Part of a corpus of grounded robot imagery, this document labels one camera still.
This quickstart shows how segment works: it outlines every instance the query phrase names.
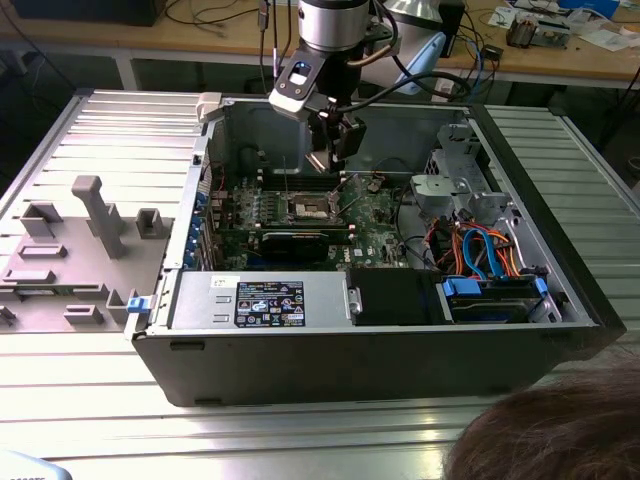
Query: green circuit board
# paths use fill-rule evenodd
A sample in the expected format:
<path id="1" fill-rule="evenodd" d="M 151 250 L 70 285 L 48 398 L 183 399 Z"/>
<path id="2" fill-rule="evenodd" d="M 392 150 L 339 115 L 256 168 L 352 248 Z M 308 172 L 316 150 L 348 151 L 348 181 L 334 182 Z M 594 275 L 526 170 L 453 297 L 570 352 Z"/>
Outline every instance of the green circuit board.
<path id="1" fill-rule="evenodd" d="M 232 195 L 233 228 L 219 230 L 223 240 L 223 268 L 335 271 L 354 267 L 408 267 L 406 258 L 398 252 L 399 242 L 392 222 L 395 205 L 392 195 L 392 188 L 382 187 L 379 182 L 372 185 L 370 177 L 351 179 L 337 195 L 262 191 L 252 184 L 236 187 Z M 306 203 L 307 208 L 311 204 L 313 208 L 300 211 L 296 202 Z M 326 204 L 330 205 L 330 215 L 325 214 Z M 318 224 L 335 229 L 336 233 L 331 234 L 337 238 L 348 237 L 348 241 L 329 242 L 325 261 L 281 265 L 261 258 L 260 239 L 270 229 L 305 231 L 306 225 L 312 225 L 308 229 L 314 230 Z"/>

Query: gray plastic part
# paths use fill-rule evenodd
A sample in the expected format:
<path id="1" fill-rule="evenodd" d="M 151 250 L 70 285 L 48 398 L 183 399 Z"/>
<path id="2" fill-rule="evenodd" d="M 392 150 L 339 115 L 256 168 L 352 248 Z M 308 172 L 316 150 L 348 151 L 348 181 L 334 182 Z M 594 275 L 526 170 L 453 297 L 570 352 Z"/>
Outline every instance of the gray plastic part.
<path id="1" fill-rule="evenodd" d="M 9 310 L 4 305 L 0 305 L 0 321 L 4 322 L 8 326 L 13 325 L 13 320 L 15 320 L 15 314 Z"/>
<path id="2" fill-rule="evenodd" d="M 104 321 L 95 305 L 67 305 L 67 311 L 62 315 L 71 325 L 91 325 Z"/>
<path id="3" fill-rule="evenodd" d="M 8 270 L 2 279 L 5 282 L 24 283 L 53 283 L 56 275 L 51 270 Z"/>
<path id="4" fill-rule="evenodd" d="M 67 256 L 67 249 L 64 248 L 64 245 L 59 243 L 53 244 L 34 244 L 34 245 L 23 245 L 18 250 L 18 255 L 22 258 L 63 258 Z"/>
<path id="5" fill-rule="evenodd" d="M 164 238 L 166 236 L 162 217 L 156 208 L 141 208 L 136 217 L 136 226 L 138 227 L 140 238 L 144 240 Z"/>
<path id="6" fill-rule="evenodd" d="M 107 298 L 107 310 L 117 324 L 124 325 L 127 323 L 129 312 L 127 312 L 127 306 L 120 298 L 117 290 L 111 290 L 109 298 Z"/>
<path id="7" fill-rule="evenodd" d="M 0 302 L 21 302 L 22 297 L 13 288 L 0 288 Z"/>
<path id="8" fill-rule="evenodd" d="M 35 242 L 50 242 L 54 235 L 48 224 L 62 222 L 62 218 L 52 203 L 31 202 L 20 221 Z"/>
<path id="9" fill-rule="evenodd" d="M 109 297 L 109 289 L 103 283 L 95 287 L 74 288 L 73 294 L 80 300 L 104 300 Z"/>
<path id="10" fill-rule="evenodd" d="M 118 212 L 118 207 L 116 206 L 115 203 L 106 203 L 105 204 L 107 206 L 107 211 L 109 213 L 109 218 L 111 219 L 111 223 L 113 225 L 115 225 L 118 235 L 122 233 L 122 231 L 124 230 L 124 221 L 122 220 L 122 218 L 120 217 L 120 212 Z M 95 228 L 93 228 L 93 222 L 91 221 L 91 219 L 87 219 L 87 225 L 89 226 L 89 230 L 91 230 L 91 233 L 93 234 L 94 237 L 98 236 L 98 232 L 96 231 Z"/>
<path id="11" fill-rule="evenodd" d="M 164 219 L 169 231 L 172 221 Z M 3 331 L 9 328 L 15 332 L 122 331 L 123 324 L 105 308 L 106 299 L 79 300 L 72 288 L 105 284 L 110 291 L 117 290 L 125 303 L 129 299 L 128 293 L 134 288 L 140 295 L 154 292 L 167 239 L 142 240 L 135 218 L 123 218 L 123 222 L 125 226 L 120 238 L 127 255 L 117 261 L 109 258 L 100 241 L 91 234 L 86 218 L 70 217 L 62 223 L 49 225 L 56 240 L 67 249 L 64 258 L 22 258 L 18 255 L 20 248 L 33 245 L 33 240 L 25 235 L 6 268 L 0 272 L 0 280 L 8 270 L 53 270 L 56 280 L 43 284 L 42 288 L 34 284 L 17 287 L 15 283 L 0 283 L 0 305 L 6 305 L 19 319 L 12 327 L 3 327 Z M 71 325 L 62 314 L 67 305 L 75 303 L 96 305 L 104 322 L 100 325 Z"/>
<path id="12" fill-rule="evenodd" d="M 107 206 L 104 204 L 102 196 L 100 195 L 101 187 L 102 181 L 100 177 L 94 175 L 78 175 L 71 187 L 71 193 L 84 203 L 91 222 L 93 223 L 93 228 L 98 233 L 98 237 L 102 245 L 104 245 L 104 249 L 107 251 L 109 258 L 120 258 L 124 255 L 125 248 L 118 234 L 119 225 L 114 224 L 109 216 Z"/>

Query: person's hair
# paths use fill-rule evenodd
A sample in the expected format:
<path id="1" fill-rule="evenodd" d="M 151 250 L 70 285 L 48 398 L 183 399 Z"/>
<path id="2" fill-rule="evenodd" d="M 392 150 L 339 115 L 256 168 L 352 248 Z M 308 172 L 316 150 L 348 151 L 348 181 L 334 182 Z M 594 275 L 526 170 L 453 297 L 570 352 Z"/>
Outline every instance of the person's hair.
<path id="1" fill-rule="evenodd" d="M 513 394 L 452 447 L 446 480 L 640 479 L 640 362 Z"/>

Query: power supply label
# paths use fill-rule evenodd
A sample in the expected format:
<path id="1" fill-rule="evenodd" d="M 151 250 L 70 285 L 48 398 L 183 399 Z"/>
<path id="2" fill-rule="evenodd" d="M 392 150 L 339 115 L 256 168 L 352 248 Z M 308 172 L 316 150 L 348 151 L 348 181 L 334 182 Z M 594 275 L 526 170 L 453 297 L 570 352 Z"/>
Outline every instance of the power supply label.
<path id="1" fill-rule="evenodd" d="M 238 282 L 236 293 L 238 327 L 305 326 L 302 282 Z"/>

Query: wooden workbench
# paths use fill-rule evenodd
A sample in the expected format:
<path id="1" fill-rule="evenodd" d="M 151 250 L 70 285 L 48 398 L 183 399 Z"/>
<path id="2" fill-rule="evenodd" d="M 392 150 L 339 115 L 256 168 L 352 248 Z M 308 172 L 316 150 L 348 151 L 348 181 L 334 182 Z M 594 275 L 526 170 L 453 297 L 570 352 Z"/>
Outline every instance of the wooden workbench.
<path id="1" fill-rule="evenodd" d="M 227 0 L 193 0 L 197 9 L 224 5 Z M 556 83 L 602 87 L 623 87 L 640 65 L 640 49 L 626 48 L 616 53 L 572 38 L 567 49 L 533 47 L 516 49 L 506 45 L 506 30 L 490 27 L 490 9 L 499 0 L 468 0 L 470 12 L 485 41 L 504 49 L 498 79 L 534 83 Z M 255 0 L 238 0 L 232 7 L 208 12 L 207 19 L 226 17 L 256 7 Z M 640 15 L 619 9 L 616 21 L 640 21 Z M 120 69 L 125 88 L 135 88 L 133 58 L 202 61 L 212 63 L 256 64 L 259 52 L 257 13 L 229 20 L 218 33 L 192 25 L 181 25 L 162 16 L 153 27 L 95 24 L 51 20 L 23 20 L 11 14 L 20 28 L 41 48 L 62 53 L 105 55 L 113 57 Z M 172 14 L 191 20 L 187 0 L 172 9 Z M 277 8 L 280 45 L 286 41 L 287 11 Z M 292 12 L 293 40 L 289 53 L 298 40 L 297 16 Z M 0 18 L 0 45 L 4 50 L 24 50 L 26 43 L 4 18 Z M 270 63 L 272 35 L 265 42 L 265 63 Z M 451 58 L 441 59 L 439 70 L 459 72 L 473 67 L 473 60 L 461 41 L 457 41 Z"/>

